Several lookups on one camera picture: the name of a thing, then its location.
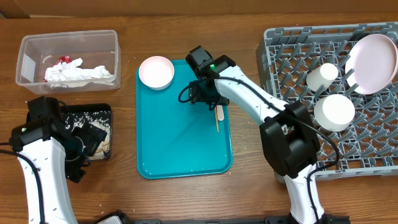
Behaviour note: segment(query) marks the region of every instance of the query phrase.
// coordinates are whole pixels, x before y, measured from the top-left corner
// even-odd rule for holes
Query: clear plastic bin
[[[80,68],[104,65],[113,76],[45,82],[46,69],[63,56],[72,60],[82,58]],[[23,38],[19,49],[16,83],[36,94],[114,90],[121,87],[121,77],[121,50],[114,30],[28,35]]]

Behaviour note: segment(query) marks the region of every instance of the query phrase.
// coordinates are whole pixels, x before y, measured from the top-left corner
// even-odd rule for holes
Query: blue tray
[[[178,102],[181,90],[197,78],[185,60],[172,63],[174,78],[164,90],[145,86],[136,73],[138,172],[147,179],[226,172],[233,160],[227,107],[217,133],[208,105]]]

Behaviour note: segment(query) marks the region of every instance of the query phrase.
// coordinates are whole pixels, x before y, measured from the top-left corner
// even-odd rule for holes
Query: white cup
[[[355,107],[343,95],[330,95],[320,99],[313,113],[319,125],[329,131],[343,131],[354,119]]]
[[[319,87],[324,85],[329,87],[337,78],[338,70],[331,63],[324,63],[307,75],[307,86],[312,91],[317,91]]]

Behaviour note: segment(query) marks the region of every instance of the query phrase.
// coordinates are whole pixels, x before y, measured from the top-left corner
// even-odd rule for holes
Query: white cloth
[[[70,63],[60,62],[53,67],[46,69],[44,79],[48,82],[62,82],[70,80],[90,80],[90,82],[104,85],[114,85],[111,81],[99,81],[95,82],[95,78],[111,78],[113,77],[104,65],[95,67],[94,69],[82,69],[78,68],[82,65],[83,60],[78,58],[71,61]],[[77,83],[58,83],[51,84],[51,87],[81,87],[89,84],[90,82],[77,82]]]

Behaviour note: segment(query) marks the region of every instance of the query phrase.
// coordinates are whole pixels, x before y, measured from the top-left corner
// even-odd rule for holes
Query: wooden table
[[[185,58],[204,46],[226,54],[259,83],[255,49],[270,27],[398,21],[398,14],[274,14],[204,17],[99,17],[0,20],[0,142],[24,123],[26,101],[37,95],[17,86],[15,72],[25,35],[113,29],[122,50],[122,88],[53,95],[68,104],[108,103],[113,109],[113,155],[94,162],[79,184],[68,182],[80,221],[122,209],[133,218],[163,220],[263,218],[287,215],[290,200],[263,154],[258,127],[229,106],[232,168],[222,175],[146,180],[136,169],[135,72],[147,57]],[[318,183],[327,213],[350,215],[352,223],[398,223],[398,177],[357,177]],[[0,155],[0,223],[27,223],[24,177],[15,157]]]

